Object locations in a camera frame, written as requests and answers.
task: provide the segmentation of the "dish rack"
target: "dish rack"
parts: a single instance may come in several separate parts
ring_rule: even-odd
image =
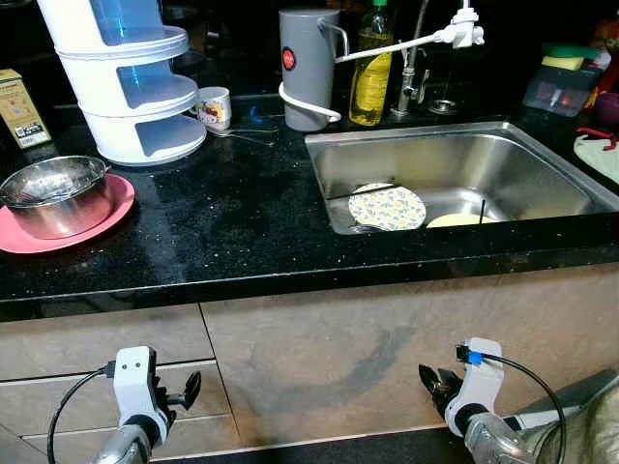
[[[163,25],[158,0],[39,0],[39,7],[102,156],[151,165],[199,147],[204,126],[181,115],[197,86],[168,61],[189,49],[187,33]]]

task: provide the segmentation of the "kitchen counter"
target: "kitchen counter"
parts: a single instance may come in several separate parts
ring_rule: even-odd
[[[574,120],[530,109],[508,119],[619,193],[573,155]],[[78,246],[2,252],[0,321],[619,261],[619,214],[338,235],[303,135],[281,116],[270,120],[281,126],[274,148],[208,137],[164,166],[115,166],[111,172],[135,187],[130,213]],[[77,125],[26,157],[96,153],[88,129]]]

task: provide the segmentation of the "sink basin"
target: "sink basin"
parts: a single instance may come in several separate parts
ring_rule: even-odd
[[[346,195],[370,183],[400,184],[427,208],[505,220],[619,211],[602,187],[516,126],[475,123],[306,136],[334,230],[356,233]]]

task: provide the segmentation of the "cooking oil bottle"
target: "cooking oil bottle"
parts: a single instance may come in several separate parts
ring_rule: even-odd
[[[387,0],[372,0],[372,8],[364,15],[359,29],[359,49],[367,50],[391,45],[393,23],[387,14]],[[360,58],[350,89],[348,116],[353,123],[374,126],[383,114],[391,53]]]

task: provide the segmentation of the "pink round mat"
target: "pink round mat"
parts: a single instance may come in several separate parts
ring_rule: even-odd
[[[19,226],[9,208],[0,208],[0,249],[9,253],[42,253],[79,244],[109,229],[129,211],[135,199],[135,190],[129,181],[115,174],[107,174],[107,181],[116,202],[112,213],[92,229],[66,239],[37,239]]]

